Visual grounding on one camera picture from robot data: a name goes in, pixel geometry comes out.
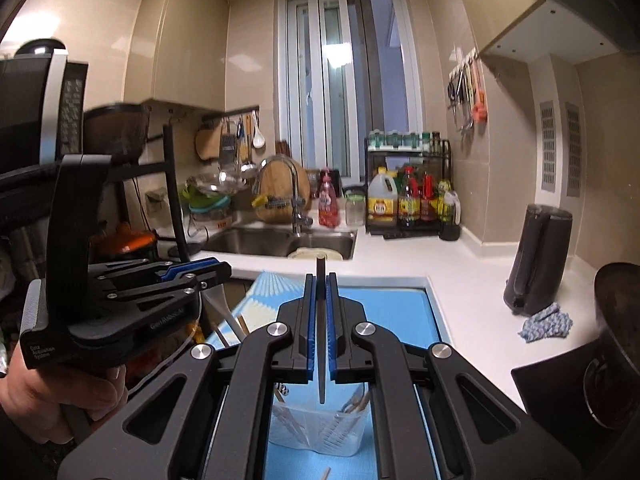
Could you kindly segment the left hand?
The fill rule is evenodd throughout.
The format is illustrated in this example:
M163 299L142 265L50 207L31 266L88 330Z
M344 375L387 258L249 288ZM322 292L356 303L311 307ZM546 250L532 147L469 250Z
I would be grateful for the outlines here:
M73 433L62 414L64 406L84 411L94 431L120 411L127 399L123 365L99 376L58 366L30 370L21 347L16 346L8 374L1 379L1 423L38 444L65 444Z

